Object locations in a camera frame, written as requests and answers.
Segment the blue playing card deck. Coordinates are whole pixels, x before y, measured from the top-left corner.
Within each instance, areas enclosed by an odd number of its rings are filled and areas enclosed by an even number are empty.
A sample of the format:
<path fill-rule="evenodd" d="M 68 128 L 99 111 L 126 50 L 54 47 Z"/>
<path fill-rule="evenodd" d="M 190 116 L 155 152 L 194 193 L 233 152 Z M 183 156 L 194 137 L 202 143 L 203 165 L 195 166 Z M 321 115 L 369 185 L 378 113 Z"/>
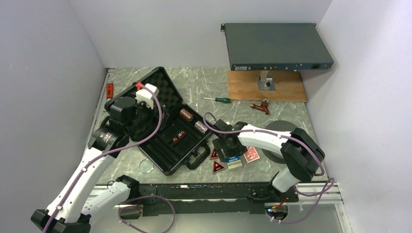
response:
<path fill-rule="evenodd" d="M 228 169 L 235 169 L 243 166 L 240 156 L 228 157 L 226 159 L 226 164 Z"/>

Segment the red playing card deck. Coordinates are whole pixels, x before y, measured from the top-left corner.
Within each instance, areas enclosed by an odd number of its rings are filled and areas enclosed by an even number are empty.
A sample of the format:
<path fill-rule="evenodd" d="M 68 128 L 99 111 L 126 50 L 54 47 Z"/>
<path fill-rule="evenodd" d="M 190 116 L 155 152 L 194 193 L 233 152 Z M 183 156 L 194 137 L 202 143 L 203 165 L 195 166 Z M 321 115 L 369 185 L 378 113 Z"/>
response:
<path fill-rule="evenodd" d="M 251 163 L 253 161 L 256 161 L 258 159 L 260 159 L 260 156 L 257 152 L 257 150 L 254 147 L 247 147 L 247 151 L 243 154 L 245 161 L 247 163 Z"/>

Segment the black foam-lined carrying case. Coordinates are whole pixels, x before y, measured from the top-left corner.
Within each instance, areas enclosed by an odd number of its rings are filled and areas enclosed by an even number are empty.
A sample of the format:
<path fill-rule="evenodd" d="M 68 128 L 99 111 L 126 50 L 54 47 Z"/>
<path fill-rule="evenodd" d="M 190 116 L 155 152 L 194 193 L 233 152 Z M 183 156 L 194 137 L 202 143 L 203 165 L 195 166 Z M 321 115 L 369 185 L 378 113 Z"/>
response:
<path fill-rule="evenodd" d="M 211 136 L 202 116 L 183 103 L 165 68 L 156 67 L 104 105 L 106 125 L 137 142 L 141 151 L 166 176 L 185 165 L 196 169 L 211 153 L 206 144 Z"/>

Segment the poker chip roll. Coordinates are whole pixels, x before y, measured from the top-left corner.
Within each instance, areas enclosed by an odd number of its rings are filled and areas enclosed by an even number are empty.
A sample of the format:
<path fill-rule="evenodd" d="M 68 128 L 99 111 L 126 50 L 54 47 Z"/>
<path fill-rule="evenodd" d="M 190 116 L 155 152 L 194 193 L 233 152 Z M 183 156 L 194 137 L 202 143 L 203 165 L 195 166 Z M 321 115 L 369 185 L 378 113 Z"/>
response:
<path fill-rule="evenodd" d="M 180 116 L 186 121 L 190 122 L 193 120 L 193 114 L 191 114 L 187 109 L 182 108 L 179 112 Z"/>
<path fill-rule="evenodd" d="M 196 121 L 194 127 L 202 134 L 206 134 L 206 132 L 208 131 L 208 127 L 201 121 Z"/>

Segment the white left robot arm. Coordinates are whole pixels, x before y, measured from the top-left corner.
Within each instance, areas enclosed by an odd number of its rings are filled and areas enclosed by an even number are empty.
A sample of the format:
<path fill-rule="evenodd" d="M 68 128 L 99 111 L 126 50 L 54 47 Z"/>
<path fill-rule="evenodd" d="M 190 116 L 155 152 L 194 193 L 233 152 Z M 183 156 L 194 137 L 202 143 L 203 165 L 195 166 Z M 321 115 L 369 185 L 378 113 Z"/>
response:
<path fill-rule="evenodd" d="M 86 200 L 88 194 L 90 194 L 102 173 L 107 169 L 110 163 L 114 161 L 115 158 L 111 156 L 112 154 L 138 146 L 148 141 L 158 132 L 162 122 L 162 110 L 157 97 L 153 96 L 152 100 L 156 102 L 159 114 L 158 124 L 154 131 L 146 138 L 131 145 L 128 144 L 129 139 L 126 137 L 125 146 L 115 147 L 114 149 L 105 152 L 93 148 L 86 149 L 84 160 L 79 164 L 58 197 L 47 207 L 47 209 L 36 210 L 32 215 L 31 220 L 42 230 L 42 232 L 46 233 L 53 221 L 56 223 L 54 228 L 57 228 L 57 224 L 59 223 L 59 220 L 56 218 L 57 215 L 69 212 L 70 196 L 73 196 L 74 201 L 78 201 L 80 198 Z"/>

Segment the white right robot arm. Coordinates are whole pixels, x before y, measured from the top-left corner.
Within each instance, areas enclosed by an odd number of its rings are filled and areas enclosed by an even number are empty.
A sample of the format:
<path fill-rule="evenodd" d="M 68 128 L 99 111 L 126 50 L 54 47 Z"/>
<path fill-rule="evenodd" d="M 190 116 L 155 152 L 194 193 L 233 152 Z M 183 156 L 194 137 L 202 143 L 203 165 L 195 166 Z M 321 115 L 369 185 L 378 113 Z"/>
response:
<path fill-rule="evenodd" d="M 249 147 L 260 148 L 280 154 L 286 168 L 278 172 L 268 187 L 268 196 L 280 201 L 299 182 L 310 182 L 315 176 L 323 176 L 322 161 L 325 153 L 301 128 L 292 131 L 272 131 L 258 128 L 245 122 L 234 126 L 221 119 L 213 126 L 207 125 L 217 139 L 213 145 L 220 159 L 229 163 L 248 151 Z"/>

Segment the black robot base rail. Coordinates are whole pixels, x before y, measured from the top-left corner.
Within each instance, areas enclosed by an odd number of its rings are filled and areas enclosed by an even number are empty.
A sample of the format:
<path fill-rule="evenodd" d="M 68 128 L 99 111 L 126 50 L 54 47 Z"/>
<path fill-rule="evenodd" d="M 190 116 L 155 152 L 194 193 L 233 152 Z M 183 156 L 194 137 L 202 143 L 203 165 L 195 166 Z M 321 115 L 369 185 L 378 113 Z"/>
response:
<path fill-rule="evenodd" d="M 151 183 L 133 188 L 128 204 L 138 204 L 143 216 L 165 214 L 237 213 L 264 214 L 270 204 L 297 203 L 289 189 L 275 191 L 269 182 L 240 183 Z"/>

